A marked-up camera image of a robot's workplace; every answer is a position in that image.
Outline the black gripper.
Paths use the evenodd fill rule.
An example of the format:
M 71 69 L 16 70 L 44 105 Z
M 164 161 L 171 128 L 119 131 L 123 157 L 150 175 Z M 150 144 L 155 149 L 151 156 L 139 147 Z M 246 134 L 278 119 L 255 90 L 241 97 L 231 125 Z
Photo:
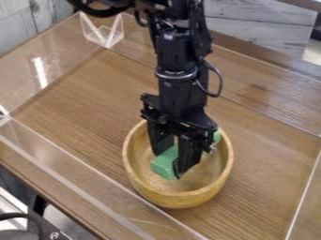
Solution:
M 202 135 L 187 132 L 214 131 L 218 126 L 204 112 L 207 97 L 218 94 L 208 91 L 208 75 L 158 79 L 159 95 L 143 94 L 142 117 L 148 122 L 152 153 L 159 156 L 176 143 L 172 162 L 174 175 L 182 178 L 190 168 L 200 162 L 207 145 Z

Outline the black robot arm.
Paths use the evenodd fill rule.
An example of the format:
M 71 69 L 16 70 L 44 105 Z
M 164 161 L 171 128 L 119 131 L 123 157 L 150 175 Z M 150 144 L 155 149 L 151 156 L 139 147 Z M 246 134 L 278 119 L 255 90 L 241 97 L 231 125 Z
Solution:
M 147 121 L 150 147 L 155 155 L 151 170 L 164 179 L 180 178 L 215 150 L 220 136 L 206 114 L 211 53 L 211 33 L 204 16 L 204 0 L 101 0 L 96 9 L 83 0 L 67 0 L 85 14 L 108 18 L 127 9 L 136 23 L 150 30 L 156 54 L 155 76 L 159 94 L 144 94 L 142 117 Z

